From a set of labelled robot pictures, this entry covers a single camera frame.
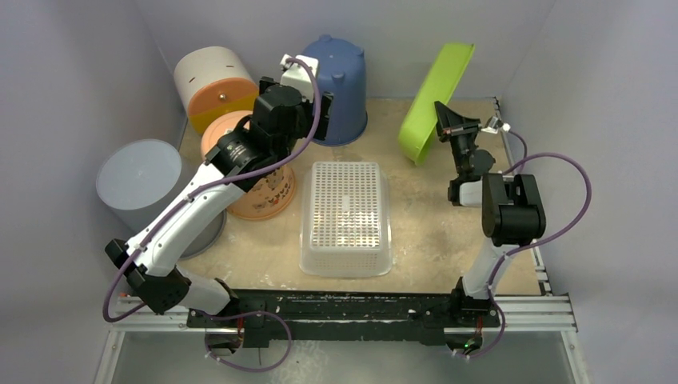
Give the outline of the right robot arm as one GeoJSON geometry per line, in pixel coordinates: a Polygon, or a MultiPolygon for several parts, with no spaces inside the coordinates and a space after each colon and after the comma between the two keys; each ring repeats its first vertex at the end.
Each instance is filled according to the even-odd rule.
{"type": "Polygon", "coordinates": [[[493,285],[509,264],[509,251],[540,238],[546,217],[536,179],[532,175],[505,177],[493,173],[495,158],[476,143],[481,133],[508,133],[507,122],[492,117],[483,123],[458,114],[443,102],[435,102],[434,109],[437,137],[450,145],[457,172],[449,183],[448,200],[454,206],[481,208],[485,240],[472,267],[453,289],[449,303],[450,318],[467,326],[492,309],[493,285]]]}

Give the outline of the white mesh basket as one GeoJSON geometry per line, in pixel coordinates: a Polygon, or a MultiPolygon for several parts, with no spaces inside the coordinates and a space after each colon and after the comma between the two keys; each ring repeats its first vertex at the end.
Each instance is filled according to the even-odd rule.
{"type": "Polygon", "coordinates": [[[371,278],[392,269],[389,185],[378,163],[315,162],[304,187],[304,273],[371,278]]]}

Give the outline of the large grey plastic bucket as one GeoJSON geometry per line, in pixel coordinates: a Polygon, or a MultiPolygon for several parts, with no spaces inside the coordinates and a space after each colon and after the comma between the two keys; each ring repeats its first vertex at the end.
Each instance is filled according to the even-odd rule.
{"type": "Polygon", "coordinates": [[[197,170],[168,142],[143,139],[119,148],[103,163],[96,190],[132,234],[144,238],[154,220],[177,205],[175,198],[196,189],[190,182],[197,170]]]}

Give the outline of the orange capybara bucket blue rim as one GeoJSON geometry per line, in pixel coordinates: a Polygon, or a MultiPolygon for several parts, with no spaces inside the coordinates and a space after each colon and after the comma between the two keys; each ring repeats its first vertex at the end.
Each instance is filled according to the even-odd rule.
{"type": "MultiPolygon", "coordinates": [[[[248,114],[250,114],[248,110],[237,110],[211,122],[201,138],[202,159],[205,159],[206,154],[217,144],[221,136],[232,131],[248,114]]],[[[233,216],[249,220],[270,218],[289,205],[295,194],[296,185],[293,169],[285,165],[261,178],[249,192],[226,210],[233,216]]]]}

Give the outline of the blue plastic bucket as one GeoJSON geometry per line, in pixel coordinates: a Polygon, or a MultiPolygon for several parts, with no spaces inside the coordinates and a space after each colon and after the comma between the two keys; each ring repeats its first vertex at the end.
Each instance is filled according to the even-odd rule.
{"type": "Polygon", "coordinates": [[[323,146],[343,146],[357,140],[368,122],[365,51],[350,41],[323,34],[302,51],[319,61],[317,83],[333,102],[323,146]]]}

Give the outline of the green white plastic basket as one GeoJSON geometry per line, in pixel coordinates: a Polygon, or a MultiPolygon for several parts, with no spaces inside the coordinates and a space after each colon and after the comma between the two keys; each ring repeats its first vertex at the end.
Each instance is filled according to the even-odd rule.
{"type": "Polygon", "coordinates": [[[436,136],[434,103],[445,104],[452,98],[475,48],[473,44],[447,43],[429,67],[397,135],[401,152],[414,166],[425,162],[431,141],[436,136]]]}

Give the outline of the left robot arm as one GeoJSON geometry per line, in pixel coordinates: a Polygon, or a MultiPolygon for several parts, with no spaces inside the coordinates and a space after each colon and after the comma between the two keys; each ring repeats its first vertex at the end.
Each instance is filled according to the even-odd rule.
{"type": "Polygon", "coordinates": [[[314,76],[309,95],[300,86],[261,80],[251,114],[221,136],[186,188],[143,230],[113,239],[105,252],[142,305],[164,314],[177,305],[207,313],[217,326],[234,324],[238,305],[221,280],[194,276],[177,266],[188,245],[260,179],[291,162],[319,135],[332,96],[314,76]]]}

